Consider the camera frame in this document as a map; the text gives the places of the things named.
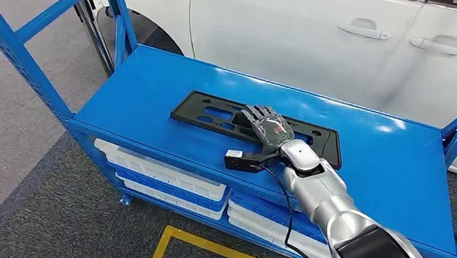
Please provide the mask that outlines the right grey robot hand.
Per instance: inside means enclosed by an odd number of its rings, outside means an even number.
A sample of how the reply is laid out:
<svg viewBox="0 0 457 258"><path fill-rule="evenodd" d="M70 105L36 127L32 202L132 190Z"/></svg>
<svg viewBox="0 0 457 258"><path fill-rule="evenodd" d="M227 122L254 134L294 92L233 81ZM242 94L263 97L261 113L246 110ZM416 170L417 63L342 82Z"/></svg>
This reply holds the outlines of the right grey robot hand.
<svg viewBox="0 0 457 258"><path fill-rule="evenodd" d="M262 142L264 155L274 154L283 143L294 140L294 131L286 119L270 106L245 106L241 112Z"/></svg>

